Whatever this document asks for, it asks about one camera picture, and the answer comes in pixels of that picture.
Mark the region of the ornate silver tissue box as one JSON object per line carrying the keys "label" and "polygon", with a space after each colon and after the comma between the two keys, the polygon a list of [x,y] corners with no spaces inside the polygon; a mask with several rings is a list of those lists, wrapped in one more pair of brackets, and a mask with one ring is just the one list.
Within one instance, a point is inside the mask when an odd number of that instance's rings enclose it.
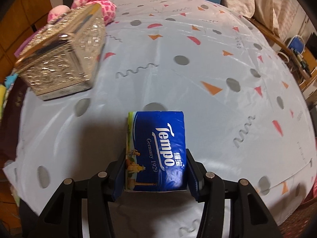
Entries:
{"label": "ornate silver tissue box", "polygon": [[99,4],[72,9],[31,39],[14,72],[44,101],[88,90],[95,82],[105,34]]}

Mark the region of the pink patterned curtain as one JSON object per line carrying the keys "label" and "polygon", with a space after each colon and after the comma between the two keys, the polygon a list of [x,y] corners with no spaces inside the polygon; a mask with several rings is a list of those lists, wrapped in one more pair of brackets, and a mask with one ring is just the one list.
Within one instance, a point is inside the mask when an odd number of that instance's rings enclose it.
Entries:
{"label": "pink patterned curtain", "polygon": [[285,41],[305,35],[309,19],[297,0],[221,0],[221,4],[253,18]]}

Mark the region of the wooden bench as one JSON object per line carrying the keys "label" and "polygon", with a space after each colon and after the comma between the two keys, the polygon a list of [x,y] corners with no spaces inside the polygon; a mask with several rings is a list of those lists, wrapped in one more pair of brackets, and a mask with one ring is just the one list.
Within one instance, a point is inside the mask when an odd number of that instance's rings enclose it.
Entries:
{"label": "wooden bench", "polygon": [[255,27],[258,28],[258,30],[270,41],[274,42],[276,45],[278,45],[285,53],[286,55],[292,59],[293,63],[297,66],[298,70],[300,71],[301,75],[303,76],[303,78],[305,80],[309,80],[310,79],[310,75],[303,70],[299,60],[297,59],[297,57],[295,56],[295,54],[292,52],[292,50],[290,50],[289,48],[286,47],[286,44],[284,42],[282,42],[282,40],[275,35],[273,32],[271,32],[269,29],[267,29],[264,25],[262,25],[261,23],[259,23],[258,21],[256,21],[253,18],[247,18],[245,17],[245,19],[247,19],[249,22],[251,22]]}

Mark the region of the pink spotted plush toy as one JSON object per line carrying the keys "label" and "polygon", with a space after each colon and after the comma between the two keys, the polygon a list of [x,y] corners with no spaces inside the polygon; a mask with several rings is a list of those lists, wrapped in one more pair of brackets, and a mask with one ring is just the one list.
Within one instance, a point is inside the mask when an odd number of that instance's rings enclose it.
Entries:
{"label": "pink spotted plush toy", "polygon": [[99,4],[102,8],[102,18],[105,25],[113,22],[116,17],[116,5],[110,0],[74,0],[71,7],[69,8],[66,5],[58,5],[51,9],[48,13],[47,22],[55,20],[64,13],[70,11],[70,9],[75,9],[91,4]]}

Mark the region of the patterned plastic tablecloth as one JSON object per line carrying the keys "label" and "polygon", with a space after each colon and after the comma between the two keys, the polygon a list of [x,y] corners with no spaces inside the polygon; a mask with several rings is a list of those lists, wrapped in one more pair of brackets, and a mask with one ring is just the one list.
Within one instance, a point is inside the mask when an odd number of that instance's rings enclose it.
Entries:
{"label": "patterned plastic tablecloth", "polygon": [[[1,141],[22,237],[283,237],[316,179],[310,113],[289,67],[243,16],[206,0],[110,0],[92,88],[9,98]],[[181,111],[204,176],[186,189],[106,197],[128,114]]]}

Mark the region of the large blue plush monster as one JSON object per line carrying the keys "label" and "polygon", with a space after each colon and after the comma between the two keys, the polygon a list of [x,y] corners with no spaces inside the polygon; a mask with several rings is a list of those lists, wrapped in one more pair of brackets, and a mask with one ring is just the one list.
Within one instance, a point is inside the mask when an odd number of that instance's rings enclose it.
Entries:
{"label": "large blue plush monster", "polygon": [[10,87],[14,84],[17,77],[18,77],[18,74],[14,73],[5,78],[4,86],[6,87],[7,90],[10,89]]}

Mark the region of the wooden wardrobe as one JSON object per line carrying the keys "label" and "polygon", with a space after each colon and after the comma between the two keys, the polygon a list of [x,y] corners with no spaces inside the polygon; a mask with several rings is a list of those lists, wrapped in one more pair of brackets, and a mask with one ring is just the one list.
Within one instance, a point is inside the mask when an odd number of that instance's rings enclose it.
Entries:
{"label": "wooden wardrobe", "polygon": [[1,82],[11,74],[16,50],[46,24],[50,0],[1,0]]}

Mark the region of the blue folding chair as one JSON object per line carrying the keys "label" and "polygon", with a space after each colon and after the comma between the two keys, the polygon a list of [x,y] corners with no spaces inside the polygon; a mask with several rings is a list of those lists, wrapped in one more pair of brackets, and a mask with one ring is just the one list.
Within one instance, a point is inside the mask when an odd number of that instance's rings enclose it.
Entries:
{"label": "blue folding chair", "polygon": [[302,54],[305,49],[305,42],[301,36],[296,35],[290,38],[287,48],[296,50],[298,53]]}

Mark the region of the blue Tempo tissue pack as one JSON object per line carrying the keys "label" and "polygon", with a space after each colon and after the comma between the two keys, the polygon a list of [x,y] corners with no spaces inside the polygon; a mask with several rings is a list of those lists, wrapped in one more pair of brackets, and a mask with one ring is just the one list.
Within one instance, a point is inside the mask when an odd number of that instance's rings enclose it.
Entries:
{"label": "blue Tempo tissue pack", "polygon": [[186,189],[185,170],[183,112],[129,112],[126,139],[126,191],[184,190]]}

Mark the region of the yellow sponge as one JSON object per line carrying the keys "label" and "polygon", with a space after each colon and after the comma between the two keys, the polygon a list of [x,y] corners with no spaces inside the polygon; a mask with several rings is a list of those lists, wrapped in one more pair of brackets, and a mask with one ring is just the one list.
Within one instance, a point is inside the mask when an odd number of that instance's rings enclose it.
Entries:
{"label": "yellow sponge", "polygon": [[3,105],[4,105],[6,93],[7,93],[7,88],[1,84],[0,85],[0,117],[2,117],[2,114],[3,114]]}

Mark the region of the wicker rattan chair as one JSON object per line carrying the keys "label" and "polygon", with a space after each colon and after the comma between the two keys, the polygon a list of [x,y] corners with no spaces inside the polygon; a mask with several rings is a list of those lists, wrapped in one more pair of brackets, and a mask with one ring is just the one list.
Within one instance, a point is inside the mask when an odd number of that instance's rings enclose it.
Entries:
{"label": "wicker rattan chair", "polygon": [[316,237],[316,198],[301,204],[279,229],[283,237]]}

